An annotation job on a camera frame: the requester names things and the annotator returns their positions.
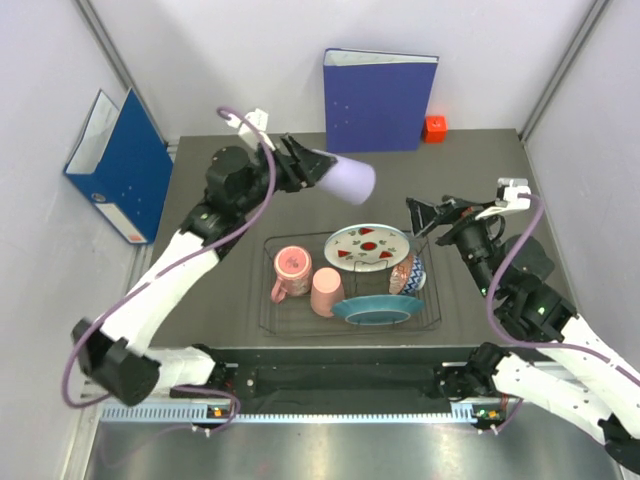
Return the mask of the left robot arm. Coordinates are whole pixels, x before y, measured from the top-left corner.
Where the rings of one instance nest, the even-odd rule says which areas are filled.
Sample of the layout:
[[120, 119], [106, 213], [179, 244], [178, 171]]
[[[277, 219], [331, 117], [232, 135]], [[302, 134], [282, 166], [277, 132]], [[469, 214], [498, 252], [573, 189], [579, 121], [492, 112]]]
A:
[[227, 146], [206, 170], [203, 198], [191, 209], [147, 273], [96, 320], [81, 319], [71, 332], [71, 360], [82, 373], [126, 406], [152, 392], [194, 385], [205, 396], [226, 387], [225, 370], [204, 350], [152, 349], [151, 340], [190, 288], [218, 266], [264, 212], [277, 191], [326, 187], [337, 156], [311, 150], [290, 135], [282, 149], [259, 134], [253, 149]]

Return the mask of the pink plastic cup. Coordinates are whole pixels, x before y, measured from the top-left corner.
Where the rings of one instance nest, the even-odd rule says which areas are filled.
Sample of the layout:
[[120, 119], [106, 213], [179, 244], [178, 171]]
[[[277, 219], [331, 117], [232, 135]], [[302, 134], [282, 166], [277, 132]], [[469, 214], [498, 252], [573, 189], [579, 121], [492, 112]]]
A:
[[324, 267], [314, 273], [310, 305], [317, 315], [325, 318], [332, 317], [333, 306], [344, 299], [343, 282], [337, 270]]

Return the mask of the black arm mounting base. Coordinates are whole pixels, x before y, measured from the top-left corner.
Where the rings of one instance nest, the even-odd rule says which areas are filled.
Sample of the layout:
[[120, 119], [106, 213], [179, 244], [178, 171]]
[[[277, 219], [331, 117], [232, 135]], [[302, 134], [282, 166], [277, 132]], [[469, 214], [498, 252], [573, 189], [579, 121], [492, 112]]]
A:
[[203, 398], [231, 393], [242, 401], [285, 391], [415, 391], [429, 398], [462, 401], [498, 398], [481, 361], [498, 348], [471, 347], [307, 347], [201, 350], [216, 362], [201, 386], [170, 390], [172, 398]]

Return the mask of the lavender plastic cup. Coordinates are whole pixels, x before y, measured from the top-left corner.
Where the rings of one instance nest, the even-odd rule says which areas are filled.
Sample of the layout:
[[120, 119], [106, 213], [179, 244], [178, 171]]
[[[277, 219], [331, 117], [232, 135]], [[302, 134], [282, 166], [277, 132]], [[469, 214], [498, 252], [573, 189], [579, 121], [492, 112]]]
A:
[[336, 163], [317, 186], [352, 205], [363, 204], [376, 185], [375, 169], [364, 162], [335, 156]]

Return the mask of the pink patterned mug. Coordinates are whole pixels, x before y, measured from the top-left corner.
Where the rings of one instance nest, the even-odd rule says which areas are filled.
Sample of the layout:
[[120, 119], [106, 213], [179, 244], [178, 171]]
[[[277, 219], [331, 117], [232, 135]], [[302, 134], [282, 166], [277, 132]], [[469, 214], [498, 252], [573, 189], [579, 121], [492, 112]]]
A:
[[271, 291], [274, 303], [282, 302], [287, 296], [306, 295], [312, 283], [312, 259], [303, 247], [291, 245], [278, 251], [273, 267], [276, 281]]

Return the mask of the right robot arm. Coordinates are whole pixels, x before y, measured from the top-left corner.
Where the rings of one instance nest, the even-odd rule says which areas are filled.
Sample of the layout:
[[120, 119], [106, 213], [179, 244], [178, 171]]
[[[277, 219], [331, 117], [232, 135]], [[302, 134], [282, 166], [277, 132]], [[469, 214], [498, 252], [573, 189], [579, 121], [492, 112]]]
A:
[[639, 471], [639, 373], [609, 347], [546, 280], [554, 264], [532, 236], [544, 206], [527, 187], [502, 187], [492, 202], [409, 198], [412, 233], [455, 247], [505, 347], [485, 342], [462, 367], [436, 369], [452, 400], [506, 395], [574, 425], [625, 469]]

